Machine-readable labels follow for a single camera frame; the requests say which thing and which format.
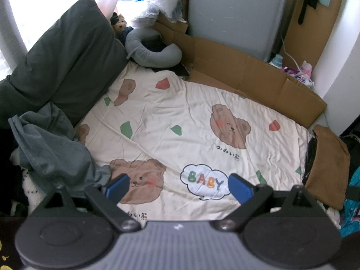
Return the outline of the white black fuzzy blanket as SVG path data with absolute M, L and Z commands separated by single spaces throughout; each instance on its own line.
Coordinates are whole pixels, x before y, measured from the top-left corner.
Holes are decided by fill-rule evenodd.
M 10 154 L 10 216 L 32 213 L 45 198 L 45 191 L 37 183 L 38 176 L 32 168 L 20 165 L 20 152 L 16 148 Z

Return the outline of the grey curved neck pillow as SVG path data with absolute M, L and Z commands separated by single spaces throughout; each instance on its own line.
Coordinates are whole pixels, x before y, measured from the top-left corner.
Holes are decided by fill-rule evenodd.
M 182 60 L 182 51 L 174 43 L 167 45 L 160 32 L 152 28 L 133 29 L 125 39 L 127 59 L 146 68 L 170 68 Z

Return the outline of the cream bear print bedsheet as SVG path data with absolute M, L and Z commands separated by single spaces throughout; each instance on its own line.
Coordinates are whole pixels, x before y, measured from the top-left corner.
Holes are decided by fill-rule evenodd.
M 97 164 L 126 174 L 117 206 L 140 223 L 221 219 L 228 186 L 288 190 L 301 182 L 308 130 L 229 91 L 129 63 L 76 129 Z

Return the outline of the dark green pillow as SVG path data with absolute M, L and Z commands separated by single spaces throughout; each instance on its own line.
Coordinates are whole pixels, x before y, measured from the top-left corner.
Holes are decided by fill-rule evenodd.
M 48 102 L 77 125 L 120 75 L 126 57 L 95 0 L 77 1 L 1 82 L 1 125 Z

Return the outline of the teal patterned bag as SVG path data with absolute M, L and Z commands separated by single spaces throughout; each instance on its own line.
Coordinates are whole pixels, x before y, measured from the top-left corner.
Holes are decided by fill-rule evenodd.
M 346 237 L 359 231 L 359 168 L 351 177 L 346 189 L 344 202 L 344 222 L 340 228 L 341 237 Z

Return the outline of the small teddy bear toy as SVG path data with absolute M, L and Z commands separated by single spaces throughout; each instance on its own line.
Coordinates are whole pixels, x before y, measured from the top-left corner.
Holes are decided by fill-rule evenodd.
M 126 37 L 128 34 L 134 30 L 133 27 L 127 26 L 127 22 L 122 16 L 122 14 L 117 14 L 113 12 L 112 17 L 110 18 L 110 23 L 115 33 L 116 38 L 125 45 Z

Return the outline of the blue denim drawstring pants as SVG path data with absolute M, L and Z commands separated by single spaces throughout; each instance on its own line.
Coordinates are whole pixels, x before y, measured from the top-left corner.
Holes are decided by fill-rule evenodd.
M 18 143 L 20 166 L 43 192 L 64 187 L 82 197 L 86 187 L 110 180 L 109 165 L 95 163 L 90 151 L 77 140 L 69 119 L 53 103 L 38 112 L 15 115 L 8 122 Z

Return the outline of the brown cardboard sheet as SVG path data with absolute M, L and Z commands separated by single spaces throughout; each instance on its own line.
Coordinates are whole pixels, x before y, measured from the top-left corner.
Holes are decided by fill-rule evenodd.
M 308 10 L 302 25 L 298 25 L 303 1 L 286 0 L 267 61 L 212 40 L 191 36 L 188 21 L 186 29 L 173 28 L 165 20 L 156 22 L 154 28 L 162 34 L 166 44 L 174 43 L 180 48 L 191 81 L 231 91 L 310 127 L 326 108 L 318 89 L 306 87 L 269 62 L 275 54 L 283 54 L 287 46 L 299 61 L 315 65 L 325 49 L 342 0 L 332 0 L 329 7 Z

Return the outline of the blue cap detergent bottle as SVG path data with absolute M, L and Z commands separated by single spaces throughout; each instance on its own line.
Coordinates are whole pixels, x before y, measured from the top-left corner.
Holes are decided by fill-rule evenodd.
M 271 66 L 275 68 L 281 69 L 283 67 L 283 56 L 280 54 L 276 54 L 274 58 L 269 62 Z

